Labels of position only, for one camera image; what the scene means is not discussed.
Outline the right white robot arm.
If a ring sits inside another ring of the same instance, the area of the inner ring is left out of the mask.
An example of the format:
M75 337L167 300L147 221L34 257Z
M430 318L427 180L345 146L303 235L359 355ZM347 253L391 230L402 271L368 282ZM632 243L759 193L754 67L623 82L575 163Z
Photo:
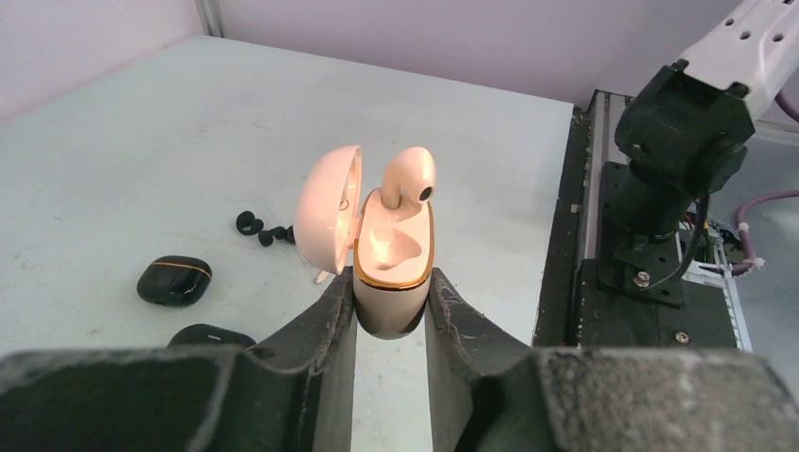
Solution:
M744 1L657 72L614 131L628 163L601 207L600 287L681 304L709 197L740 170L756 121L797 66L797 3Z

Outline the pink earbud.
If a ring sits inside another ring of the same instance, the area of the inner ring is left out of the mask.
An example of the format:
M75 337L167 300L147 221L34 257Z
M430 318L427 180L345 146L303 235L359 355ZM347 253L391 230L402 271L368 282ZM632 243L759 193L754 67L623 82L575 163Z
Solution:
M329 273L326 271L320 271L319 274L314 279L315 285L322 285L326 279L329 277Z
M436 167L431 152L411 147L396 154L383 173L382 204L389 210L401 206L402 195L411 202L428 202L436 185Z

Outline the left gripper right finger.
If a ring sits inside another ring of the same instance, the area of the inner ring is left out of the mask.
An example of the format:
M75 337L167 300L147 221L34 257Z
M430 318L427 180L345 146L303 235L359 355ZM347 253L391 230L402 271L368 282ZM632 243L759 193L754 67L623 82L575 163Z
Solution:
M794 451L798 405L734 349L530 347L435 268L424 316L436 451Z

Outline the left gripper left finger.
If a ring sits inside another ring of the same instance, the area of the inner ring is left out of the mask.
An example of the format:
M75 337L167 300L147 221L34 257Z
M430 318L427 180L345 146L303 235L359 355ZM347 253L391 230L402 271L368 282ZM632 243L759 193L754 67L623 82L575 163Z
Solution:
M36 351L1 362L5 451L347 451L357 327L346 268L249 347Z

